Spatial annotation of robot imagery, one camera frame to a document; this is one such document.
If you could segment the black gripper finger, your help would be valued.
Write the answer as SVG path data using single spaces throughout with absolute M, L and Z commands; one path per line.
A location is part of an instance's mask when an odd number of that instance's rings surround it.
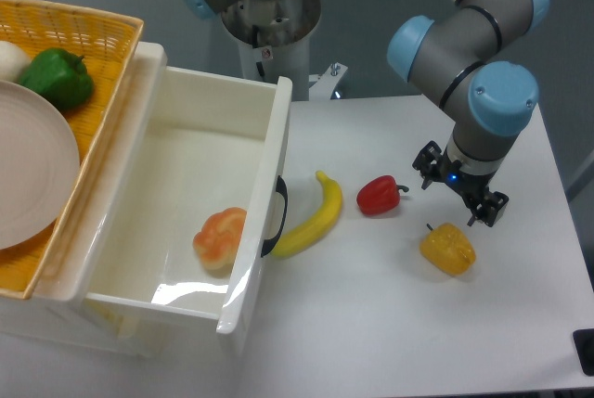
M 493 227 L 503 215 L 509 202 L 509 197 L 499 191 L 484 189 L 478 194 L 466 196 L 466 207 L 471 211 L 471 218 L 467 226 L 481 222 Z
M 422 178 L 423 190 L 433 182 L 443 183 L 446 179 L 446 157 L 434 141 L 430 141 L 420 150 L 413 160 L 412 167 Z

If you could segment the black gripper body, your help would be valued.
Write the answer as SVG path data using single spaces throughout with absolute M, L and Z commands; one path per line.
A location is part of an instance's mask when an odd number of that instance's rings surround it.
M 490 183 L 497 172 L 494 162 L 468 159 L 455 147 L 437 149 L 436 180 L 458 194 L 467 208 L 496 208 L 497 193 Z

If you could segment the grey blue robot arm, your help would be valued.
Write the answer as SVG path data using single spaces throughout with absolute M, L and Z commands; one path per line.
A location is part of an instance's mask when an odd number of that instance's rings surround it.
M 309 40 L 321 17 L 320 0 L 184 0 L 199 18 L 219 18 L 235 40 L 247 79 L 292 81 L 292 95 L 309 94 Z M 425 185 L 447 185 L 473 221 L 494 225 L 508 197 L 489 185 L 530 122 L 539 88 L 526 68 L 497 54 L 536 27 L 549 0 L 453 0 L 456 12 L 436 22 L 406 21 L 386 58 L 454 123 L 444 148 L 426 145 L 414 160 Z

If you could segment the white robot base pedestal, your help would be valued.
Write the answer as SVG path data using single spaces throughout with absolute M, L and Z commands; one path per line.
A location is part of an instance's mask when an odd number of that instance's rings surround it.
M 333 62 L 322 73 L 310 71 L 310 40 L 321 20 L 320 0 L 240 0 L 221 20 L 238 46 L 245 79 L 274 83 L 289 78 L 295 101 L 340 95 L 346 66 Z

